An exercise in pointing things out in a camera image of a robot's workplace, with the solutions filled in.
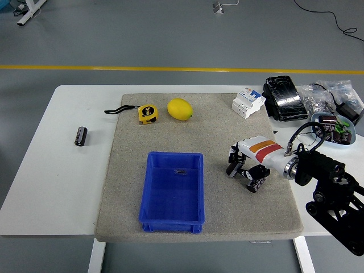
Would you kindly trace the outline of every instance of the yellow tape measure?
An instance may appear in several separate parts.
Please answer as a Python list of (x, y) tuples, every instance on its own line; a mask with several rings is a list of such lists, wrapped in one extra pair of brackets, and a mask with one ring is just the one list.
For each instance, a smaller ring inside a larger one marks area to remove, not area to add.
[(139, 124), (153, 123), (158, 119), (158, 109), (152, 104), (138, 107)]

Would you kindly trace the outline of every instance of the yellow floor line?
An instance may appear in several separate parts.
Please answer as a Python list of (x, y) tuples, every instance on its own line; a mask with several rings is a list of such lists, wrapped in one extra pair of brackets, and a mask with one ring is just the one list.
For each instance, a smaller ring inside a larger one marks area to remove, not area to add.
[(208, 68), (208, 67), (108, 67), (86, 65), (0, 65), (0, 69), (89, 70), (89, 71), (162, 71), (162, 72), (233, 72), (364, 75), (356, 70), (278, 69), (278, 68)]

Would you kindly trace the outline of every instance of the white table frame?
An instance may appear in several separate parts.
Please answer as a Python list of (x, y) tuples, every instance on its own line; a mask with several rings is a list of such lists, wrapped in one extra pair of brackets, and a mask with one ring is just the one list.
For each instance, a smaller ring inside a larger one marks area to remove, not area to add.
[(34, 4), (33, 0), (26, 0), (27, 6), (29, 11), (18, 21), (19, 26), (24, 26), (25, 23), (33, 17), (33, 15), (40, 9), (40, 7), (46, 2), (47, 0), (39, 0), (36, 4)]

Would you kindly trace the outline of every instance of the electronic component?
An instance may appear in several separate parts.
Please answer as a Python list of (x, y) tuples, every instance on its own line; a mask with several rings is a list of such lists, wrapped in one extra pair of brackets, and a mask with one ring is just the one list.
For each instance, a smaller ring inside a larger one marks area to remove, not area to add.
[(75, 145), (77, 146), (85, 145), (86, 136), (87, 136), (87, 128), (82, 126), (79, 127), (77, 130)]
[(359, 114), (346, 103), (336, 104), (336, 112), (349, 119), (351, 122), (354, 122), (359, 117)]
[(265, 101), (266, 98), (257, 91), (245, 88), (237, 94), (231, 108), (243, 118), (248, 118), (252, 113), (258, 111)]

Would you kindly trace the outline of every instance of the blue bin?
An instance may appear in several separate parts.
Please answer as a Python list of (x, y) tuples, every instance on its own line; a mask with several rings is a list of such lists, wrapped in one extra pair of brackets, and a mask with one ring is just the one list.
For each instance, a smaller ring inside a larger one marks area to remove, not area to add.
[(139, 212), (145, 232), (202, 231), (205, 222), (203, 168), (202, 154), (148, 154)]

